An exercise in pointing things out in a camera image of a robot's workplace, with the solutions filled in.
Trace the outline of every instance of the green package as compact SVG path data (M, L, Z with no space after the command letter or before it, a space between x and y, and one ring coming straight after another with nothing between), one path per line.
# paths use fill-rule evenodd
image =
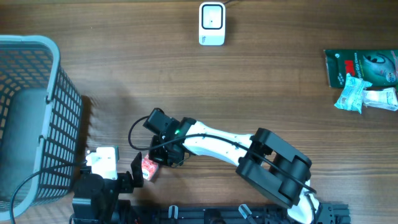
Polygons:
M398 50L325 50L329 85L343 88L346 74L373 86L398 84Z

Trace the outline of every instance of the white plastic part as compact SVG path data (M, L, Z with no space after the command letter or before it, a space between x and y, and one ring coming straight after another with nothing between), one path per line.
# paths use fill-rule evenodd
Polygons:
M238 142L245 147L250 147L252 134L233 134L209 128L202 122L197 121L190 127L187 135L190 134L212 134L222 138ZM187 138L183 144L189 151L198 156L211 156L222 161L239 165L239 158L246 155L246 150L238 148L230 143L209 137Z
M204 2L199 7L199 43L223 45L225 40L225 6L220 2Z
M104 179L117 180L117 150L116 147L98 147L96 152L88 154L86 160L87 165L91 166L91 173L98 174Z
M306 181L306 185L310 185L310 180ZM287 210L287 214L290 218L293 218L299 223L303 224L311 224L313 217L312 217L312 209L308 198L305 194L309 193L307 189L303 188L300 193L300 201L298 205L293 205L292 208ZM318 211L319 208L319 201L310 194L311 201L313 206L315 207L315 213Z

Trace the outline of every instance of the wooden table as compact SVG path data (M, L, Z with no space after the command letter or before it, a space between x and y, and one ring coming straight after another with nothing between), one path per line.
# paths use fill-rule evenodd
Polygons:
M396 223L397 113L336 109L341 90L328 86L323 50L397 48L398 2L236 2L227 8L222 47L199 45L199 5L0 6L0 31L56 41L86 96L81 137L87 149L118 145L120 172L137 154L127 143L130 125L159 107L232 133L270 129L311 158L321 201L347 203L353 223ZM143 147L150 138L139 128L132 140ZM120 197L163 206L272 203L234 170L194 157ZM72 197L32 207L17 221L66 223Z

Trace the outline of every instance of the wood grain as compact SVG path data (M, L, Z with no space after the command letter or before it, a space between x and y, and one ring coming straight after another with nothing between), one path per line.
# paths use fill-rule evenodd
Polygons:
M347 203L353 223L398 219L398 117L363 108L338 110L324 49L396 49L396 1L241 1L227 9L226 43L198 43L198 3L112 3L0 6L0 31L41 34L60 47L62 66L86 102L88 149L118 145L120 172L137 154L130 125L154 107L236 133L267 128L313 162L322 201ZM133 142L147 146L139 128ZM73 195L30 208L18 223L66 223ZM271 203L209 157L132 195L135 204Z

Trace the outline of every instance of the snack package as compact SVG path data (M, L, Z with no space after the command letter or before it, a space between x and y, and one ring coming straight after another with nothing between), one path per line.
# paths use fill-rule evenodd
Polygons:
M345 83L344 90L335 103L335 107L362 113L363 90L372 86L372 83L352 77L349 73L347 73Z
M325 50L325 55L331 87L343 88L347 73L375 87L398 84L398 50Z
M365 106L372 106L386 110L397 111L398 101L395 88L386 88L383 90L364 90L363 103Z
M141 161L142 166L142 176L151 180L159 169L159 164L149 159L149 154L147 154Z

